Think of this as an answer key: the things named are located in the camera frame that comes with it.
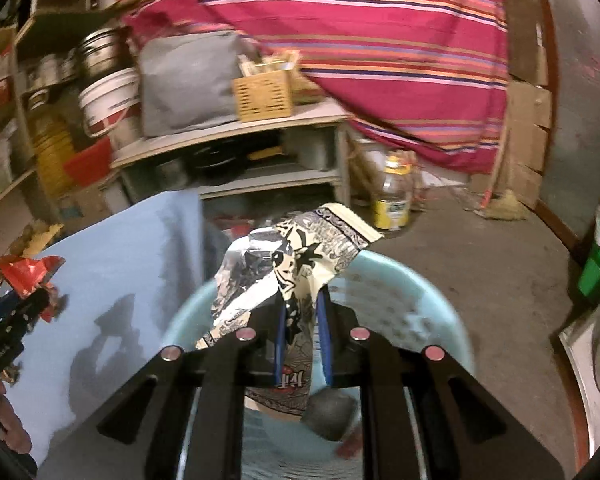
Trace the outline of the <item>person's hand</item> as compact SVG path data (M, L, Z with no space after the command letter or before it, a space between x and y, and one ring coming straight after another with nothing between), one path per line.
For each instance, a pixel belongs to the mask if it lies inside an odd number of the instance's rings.
M32 442L21 419L6 396L6 387L0 379L0 440L18 454L29 454Z

